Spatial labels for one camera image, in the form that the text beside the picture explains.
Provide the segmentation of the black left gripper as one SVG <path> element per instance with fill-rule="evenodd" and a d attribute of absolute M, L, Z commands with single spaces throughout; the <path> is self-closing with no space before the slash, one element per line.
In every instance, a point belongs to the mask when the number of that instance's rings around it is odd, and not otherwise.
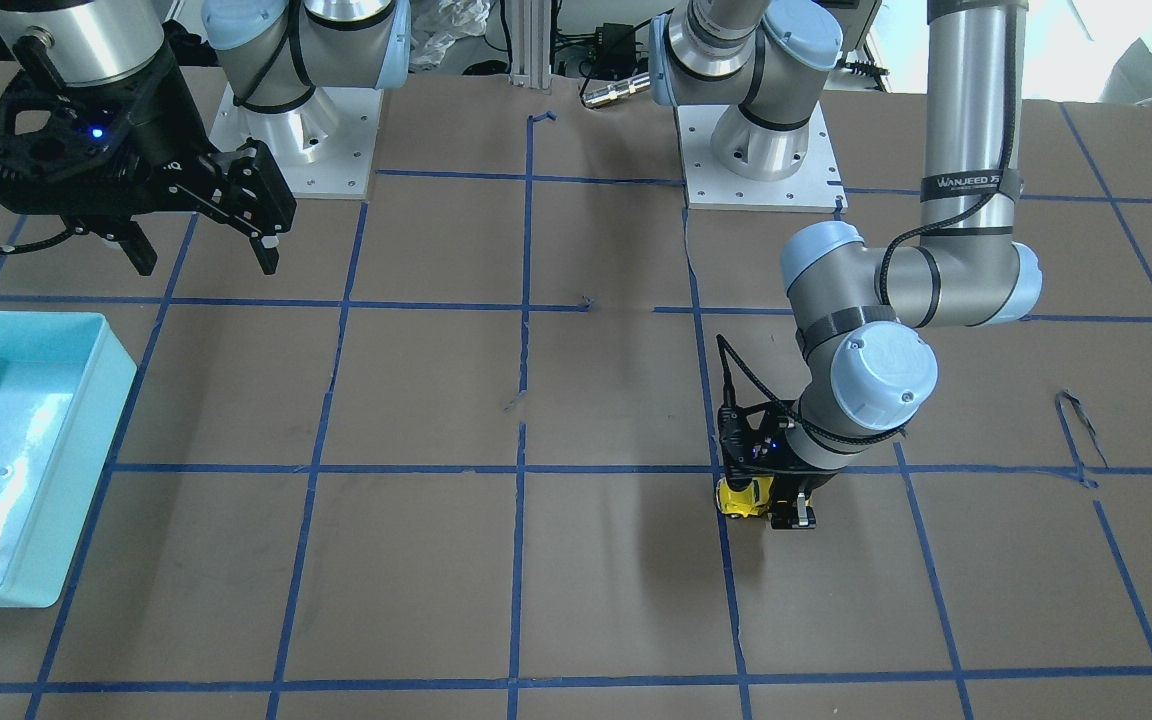
<path fill-rule="evenodd" d="M 791 450 L 787 432 L 795 425 L 788 415 L 772 402 L 723 404 L 717 411 L 717 423 L 723 461 L 717 497 L 767 497 L 767 477 L 773 477 L 771 528 L 814 529 L 812 493 L 835 473 L 808 465 Z"/>

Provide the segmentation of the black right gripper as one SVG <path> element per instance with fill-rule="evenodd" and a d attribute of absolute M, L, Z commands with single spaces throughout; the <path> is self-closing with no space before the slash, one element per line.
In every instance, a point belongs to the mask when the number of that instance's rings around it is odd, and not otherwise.
<path fill-rule="evenodd" d="M 113 240 L 141 275 L 154 273 L 157 252 L 132 219 L 196 211 L 241 232 L 262 274 L 276 273 L 291 188 L 264 142 L 223 152 L 209 141 L 169 46 L 129 76 L 86 88 L 65 86 L 40 45 L 22 53 L 0 97 L 3 209 Z"/>

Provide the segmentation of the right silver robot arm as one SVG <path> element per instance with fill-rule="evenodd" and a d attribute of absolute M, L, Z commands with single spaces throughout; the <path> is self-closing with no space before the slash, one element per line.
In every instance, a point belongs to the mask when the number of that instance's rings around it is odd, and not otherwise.
<path fill-rule="evenodd" d="M 285 167 L 338 143 L 328 88 L 401 88 L 407 1 L 206 1 L 202 20 L 227 74 L 241 137 L 210 141 L 180 70 L 194 36 L 147 1 L 0 1 L 18 73 L 0 97 L 0 205 L 58 217 L 65 232 L 0 255 L 92 234 L 141 275 L 154 247 L 137 217 L 196 211 L 250 241 L 273 274 L 296 211 Z"/>

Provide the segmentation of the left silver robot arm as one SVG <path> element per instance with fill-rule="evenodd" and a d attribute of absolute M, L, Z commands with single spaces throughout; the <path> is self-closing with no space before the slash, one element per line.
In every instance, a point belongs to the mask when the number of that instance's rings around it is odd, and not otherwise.
<path fill-rule="evenodd" d="M 842 220 L 796 232 L 780 256 L 796 341 L 810 373 L 794 401 L 738 406 L 717 338 L 717 410 L 728 518 L 814 526 L 812 497 L 869 447 L 897 435 L 931 397 L 938 363 L 920 329 L 1015 323 L 1043 272 L 1014 238 L 1025 1 L 931 1 L 920 223 L 882 249 Z M 814 1 L 682 1 L 650 23 L 660 105 L 721 105 L 710 150 L 723 170 L 773 183 L 809 156 L 810 120 L 844 50 Z"/>

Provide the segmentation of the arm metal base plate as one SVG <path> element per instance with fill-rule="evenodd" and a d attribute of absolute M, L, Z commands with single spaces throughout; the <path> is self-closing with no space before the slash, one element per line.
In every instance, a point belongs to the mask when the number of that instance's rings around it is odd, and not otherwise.
<path fill-rule="evenodd" d="M 681 106 L 676 118 L 690 209 L 849 209 L 820 106 L 791 131 L 755 126 L 735 105 Z"/>
<path fill-rule="evenodd" d="M 301 108 L 262 114 L 238 108 L 225 88 L 210 141 L 236 149 L 248 137 L 270 146 L 298 199 L 365 200 L 384 92 L 319 88 Z"/>

